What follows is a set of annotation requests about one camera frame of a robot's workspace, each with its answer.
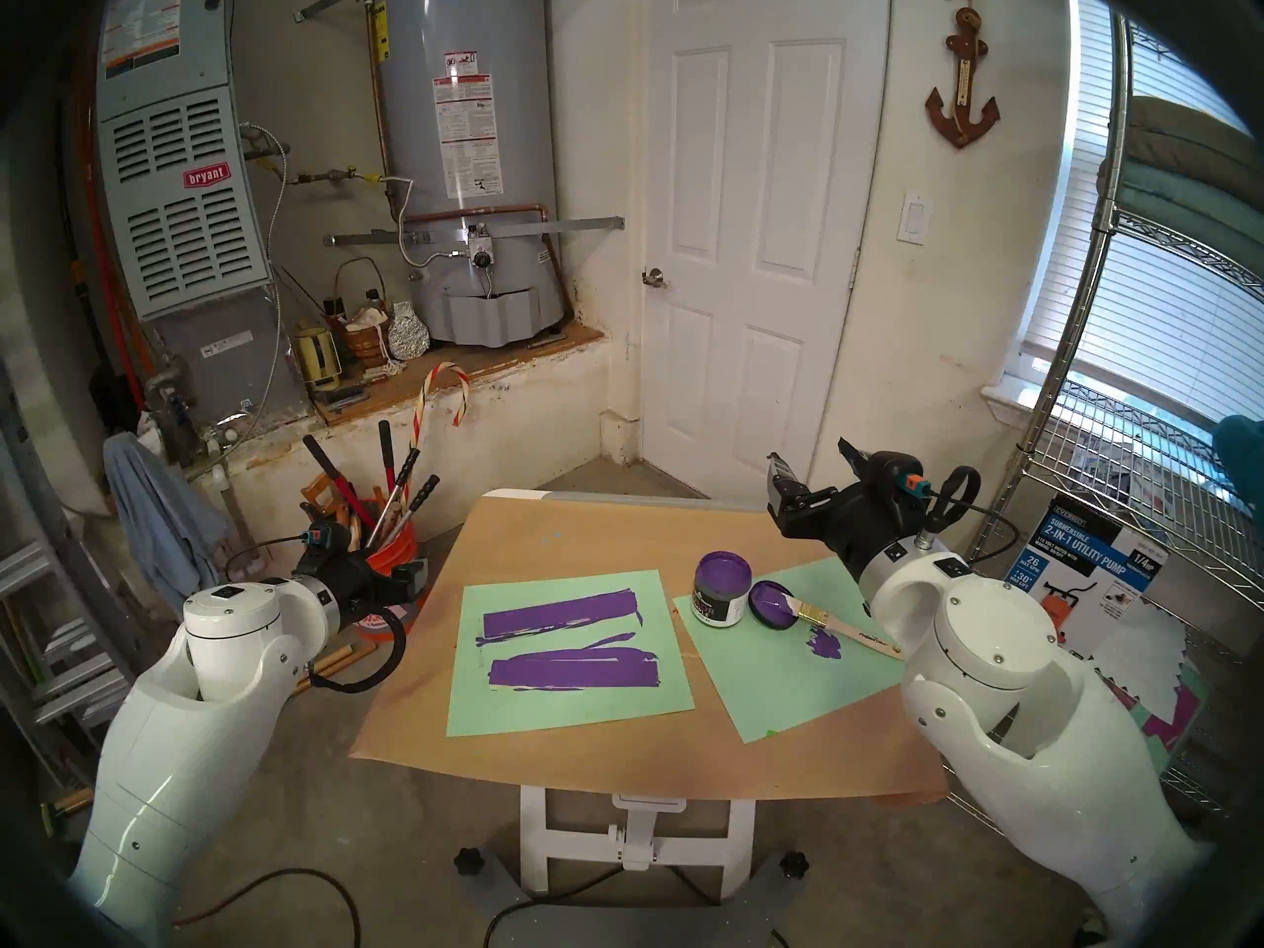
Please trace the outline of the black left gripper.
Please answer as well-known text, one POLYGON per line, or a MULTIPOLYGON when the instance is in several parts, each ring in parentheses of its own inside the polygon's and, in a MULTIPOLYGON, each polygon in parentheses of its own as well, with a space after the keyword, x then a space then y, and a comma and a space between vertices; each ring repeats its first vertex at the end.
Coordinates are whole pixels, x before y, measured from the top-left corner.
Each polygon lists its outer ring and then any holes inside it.
POLYGON ((337 608, 336 632, 362 624, 369 619, 369 628, 384 632, 397 622, 397 609, 387 600, 393 593, 393 603, 420 603, 426 598, 428 560, 413 559, 394 564, 391 579, 370 564, 370 552, 334 551, 326 555, 326 588, 337 608))

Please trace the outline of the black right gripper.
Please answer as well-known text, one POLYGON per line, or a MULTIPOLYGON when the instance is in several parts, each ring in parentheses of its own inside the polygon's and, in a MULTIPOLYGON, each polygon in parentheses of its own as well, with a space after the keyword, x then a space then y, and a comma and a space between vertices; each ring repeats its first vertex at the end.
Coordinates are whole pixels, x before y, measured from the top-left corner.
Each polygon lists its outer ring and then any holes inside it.
POLYGON ((935 536, 949 525, 945 501, 932 503, 932 487, 909 485, 923 478, 923 465, 897 451, 867 453, 844 437, 838 451, 857 482, 846 489, 811 490, 776 453, 767 455, 767 509, 786 538, 823 544, 860 583, 872 561, 892 564, 887 555, 902 541, 935 536))

